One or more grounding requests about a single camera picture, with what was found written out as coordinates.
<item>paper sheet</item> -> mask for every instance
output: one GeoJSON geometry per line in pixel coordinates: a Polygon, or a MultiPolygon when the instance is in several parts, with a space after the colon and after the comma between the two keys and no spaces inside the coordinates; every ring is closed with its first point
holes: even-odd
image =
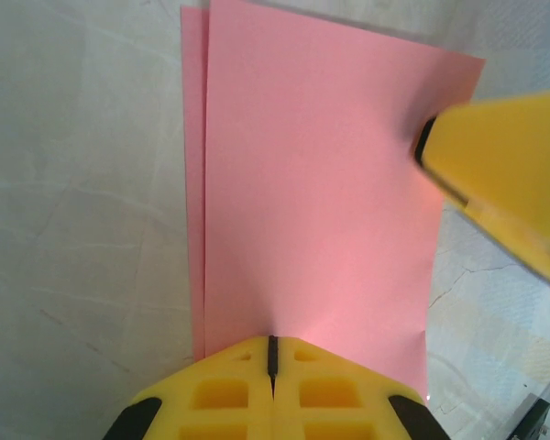
{"type": "Polygon", "coordinates": [[[424,394],[440,197],[408,150],[483,62],[238,1],[211,15],[205,354],[298,336],[424,394]]]}
{"type": "Polygon", "coordinates": [[[193,358],[204,357],[204,155],[208,11],[181,9],[181,64],[193,358]]]}

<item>black rubber pad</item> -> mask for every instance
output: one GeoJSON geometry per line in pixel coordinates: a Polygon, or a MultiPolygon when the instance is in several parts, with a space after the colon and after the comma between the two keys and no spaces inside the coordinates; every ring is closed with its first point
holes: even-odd
{"type": "Polygon", "coordinates": [[[430,410],[421,403],[403,396],[391,396],[389,402],[412,440],[450,440],[430,410]]]}
{"type": "Polygon", "coordinates": [[[432,131],[434,122],[436,122],[435,117],[433,117],[432,119],[430,119],[428,122],[425,123],[422,129],[422,133],[420,134],[420,138],[418,139],[418,143],[413,149],[413,156],[415,157],[415,161],[418,162],[418,165],[420,165],[422,168],[424,167],[424,162],[422,160],[422,156],[424,154],[424,147],[426,142],[428,141],[428,138],[430,137],[430,132],[432,131]]]}
{"type": "Polygon", "coordinates": [[[143,440],[161,404],[161,399],[151,397],[128,406],[110,427],[104,440],[143,440]]]}

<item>stack of paper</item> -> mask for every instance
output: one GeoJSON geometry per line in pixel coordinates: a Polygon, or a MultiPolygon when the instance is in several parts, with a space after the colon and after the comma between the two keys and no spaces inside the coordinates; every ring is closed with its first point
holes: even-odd
{"type": "Polygon", "coordinates": [[[483,60],[240,0],[181,11],[195,356],[297,336],[426,393],[424,122],[483,60]]]}

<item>white surface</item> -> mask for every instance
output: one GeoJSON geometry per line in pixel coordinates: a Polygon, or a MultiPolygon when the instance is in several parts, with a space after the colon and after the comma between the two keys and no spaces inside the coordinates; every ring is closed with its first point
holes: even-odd
{"type": "MultiPolygon", "coordinates": [[[[191,362],[180,3],[0,0],[0,439],[100,438],[191,362]]],[[[485,56],[480,97],[550,87],[550,0],[276,3],[485,56]]],[[[455,439],[550,380],[550,288],[449,207],[428,346],[455,439]]]]}

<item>table surface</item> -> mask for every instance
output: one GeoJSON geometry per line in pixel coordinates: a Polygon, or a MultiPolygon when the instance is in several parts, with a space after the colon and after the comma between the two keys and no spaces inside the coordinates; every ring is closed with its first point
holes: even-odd
{"type": "MultiPolygon", "coordinates": [[[[550,0],[287,0],[550,88],[550,0]]],[[[0,0],[0,439],[100,438],[192,362],[178,0],[0,0]]],[[[430,407],[491,435],[550,380],[550,288],[445,205],[430,407]]]]}

